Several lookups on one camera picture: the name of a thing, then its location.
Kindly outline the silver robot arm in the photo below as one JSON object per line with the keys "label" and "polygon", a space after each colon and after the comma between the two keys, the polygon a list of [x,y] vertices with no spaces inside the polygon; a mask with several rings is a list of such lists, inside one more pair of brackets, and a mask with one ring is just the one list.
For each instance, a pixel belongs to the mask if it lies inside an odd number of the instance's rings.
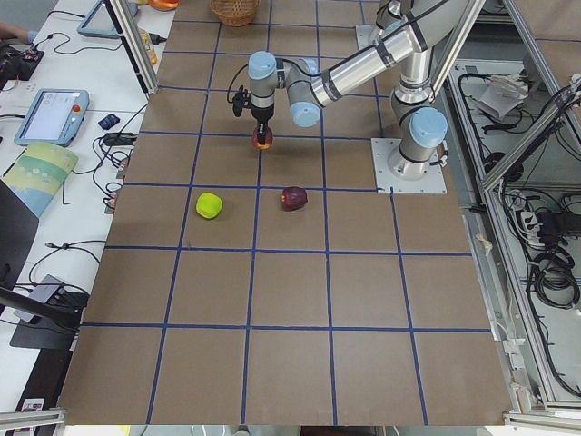
{"label": "silver robot arm", "polygon": [[389,2],[383,1],[367,46],[322,71],[304,60],[256,52],[248,62],[250,87],[239,89],[232,110],[237,115],[251,110],[256,121],[252,143],[266,150],[273,142],[268,122],[274,114],[276,90],[286,90],[292,121],[311,127],[320,120],[323,108],[398,66],[399,83],[391,93],[391,107],[402,138],[389,155],[388,166],[398,178],[417,181],[427,173],[448,130],[446,117],[433,101],[483,5],[481,1],[401,1],[399,20],[388,23],[384,15]]}

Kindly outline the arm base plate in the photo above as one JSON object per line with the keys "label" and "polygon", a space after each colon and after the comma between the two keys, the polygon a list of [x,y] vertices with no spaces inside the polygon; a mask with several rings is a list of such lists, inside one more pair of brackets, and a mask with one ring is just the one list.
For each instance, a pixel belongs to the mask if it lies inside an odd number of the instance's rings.
{"label": "arm base plate", "polygon": [[[376,190],[379,193],[447,194],[443,167],[447,156],[432,150],[430,159],[424,163],[412,163],[401,154],[399,138],[372,138]],[[446,152],[446,142],[441,145]]]}
{"label": "arm base plate", "polygon": [[355,34],[358,49],[361,50],[369,45],[380,36],[381,30],[375,25],[356,25]]}

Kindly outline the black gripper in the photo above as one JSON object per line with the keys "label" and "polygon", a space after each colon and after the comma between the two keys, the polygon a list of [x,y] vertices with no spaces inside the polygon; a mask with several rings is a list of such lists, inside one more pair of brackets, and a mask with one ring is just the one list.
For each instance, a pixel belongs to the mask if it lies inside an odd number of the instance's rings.
{"label": "black gripper", "polygon": [[269,126],[268,122],[273,117],[273,105],[267,107],[251,106],[251,114],[257,122],[256,143],[266,144],[268,142]]}

